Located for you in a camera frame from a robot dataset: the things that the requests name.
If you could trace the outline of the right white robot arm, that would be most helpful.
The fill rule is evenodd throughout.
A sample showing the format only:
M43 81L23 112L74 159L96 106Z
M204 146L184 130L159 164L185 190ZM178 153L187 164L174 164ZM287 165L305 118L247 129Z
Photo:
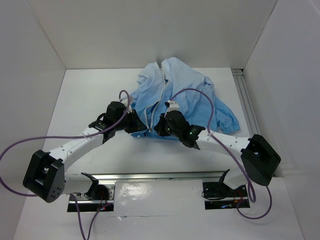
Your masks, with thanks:
M281 162L280 156L263 136L254 134L246 138L207 130L203 126L189 124L178 110L162 113L154 130L160 137L176 137L188 148L232 154L239 163L218 184L223 196L230 196L248 180L268 186Z

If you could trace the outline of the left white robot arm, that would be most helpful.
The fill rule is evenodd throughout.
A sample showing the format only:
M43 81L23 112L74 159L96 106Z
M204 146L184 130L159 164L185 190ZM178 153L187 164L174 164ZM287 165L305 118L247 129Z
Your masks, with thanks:
M85 172L67 174L66 171L81 157L114 137L117 131L132 134L145 130L147 127L134 109L113 101L78 138L47 152L36 151L22 185L47 203L62 194L82 194L88 200L105 197L109 194L108 189L93 175Z

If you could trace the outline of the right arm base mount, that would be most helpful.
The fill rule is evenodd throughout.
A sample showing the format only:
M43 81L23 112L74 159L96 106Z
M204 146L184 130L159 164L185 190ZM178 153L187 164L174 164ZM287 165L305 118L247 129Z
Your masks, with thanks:
M227 186L223 180L230 170L226 170L216 182L203 182L201 193L204 199L205 210L224 210L239 208L250 208L247 187L241 185L236 189Z

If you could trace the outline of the light blue zip jacket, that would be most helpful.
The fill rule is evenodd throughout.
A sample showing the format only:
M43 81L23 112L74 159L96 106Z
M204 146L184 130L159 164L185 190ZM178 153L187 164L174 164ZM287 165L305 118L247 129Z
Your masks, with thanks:
M165 103L173 99L191 125L210 127L233 134L241 129L232 110L215 93L211 79L192 69L176 57L161 64L149 63L138 75L137 89L131 93L131 107L147 127L133 137L158 138L155 126L166 112Z

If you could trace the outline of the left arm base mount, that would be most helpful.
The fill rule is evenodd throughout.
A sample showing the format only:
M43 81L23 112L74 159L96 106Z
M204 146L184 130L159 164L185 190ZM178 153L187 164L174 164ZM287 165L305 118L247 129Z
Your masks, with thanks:
M116 184L107 182L103 184L89 173L74 175L71 183L75 184L75 198L69 197L68 213L77 211L89 212L113 212Z

